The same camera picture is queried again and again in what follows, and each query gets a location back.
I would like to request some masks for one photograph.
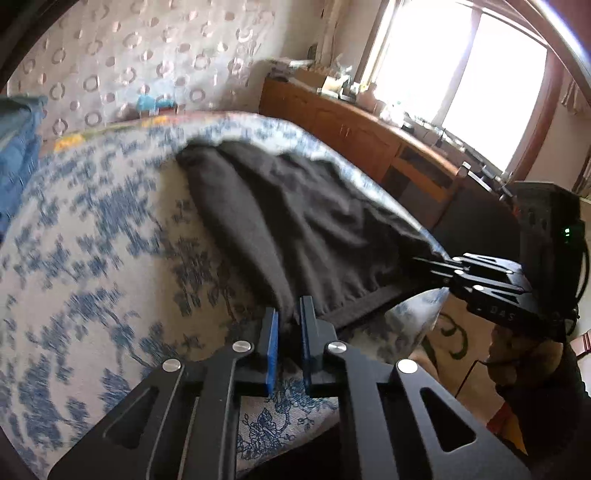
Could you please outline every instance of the bed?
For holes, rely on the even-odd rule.
[[[263,306],[216,248],[174,161],[196,136],[330,159],[440,250],[372,180],[289,122],[194,113],[47,145],[0,248],[0,427],[41,479],[152,367],[252,335]],[[393,362],[433,327],[446,297],[426,292],[341,336]],[[242,402],[238,471],[336,422],[337,400],[306,396],[295,364],[280,377],[273,397]]]

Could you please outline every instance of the cardboard box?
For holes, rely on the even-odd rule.
[[[317,72],[311,72],[309,70],[304,69],[297,69],[294,72],[294,78],[312,88],[318,88],[328,90],[329,92],[338,93],[343,87],[343,84],[348,80],[349,76],[344,75],[340,79],[336,79],[334,77],[322,75]]]

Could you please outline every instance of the window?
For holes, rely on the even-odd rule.
[[[378,47],[364,77],[380,100],[508,168],[543,82],[542,39],[471,2],[407,0]]]

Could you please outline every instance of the curtain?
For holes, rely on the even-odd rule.
[[[581,92],[580,88],[572,78],[570,79],[569,87],[560,103],[562,103],[572,115],[591,118],[591,106],[589,106],[587,100],[583,96],[583,92]]]
[[[591,195],[591,146],[587,152],[587,158],[585,159],[579,178],[574,184],[573,192],[583,198]]]

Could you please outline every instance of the white and blue fabric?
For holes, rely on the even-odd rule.
[[[264,307],[213,243],[174,160],[197,136],[331,159],[440,248],[372,180],[285,121],[229,113],[136,125],[40,159],[0,249],[0,427],[40,479],[151,368],[207,358]],[[408,355],[446,296],[406,301],[348,341],[389,361]],[[304,442],[336,413],[336,399],[308,398],[301,372],[284,365],[272,398],[242,402],[238,469]]]

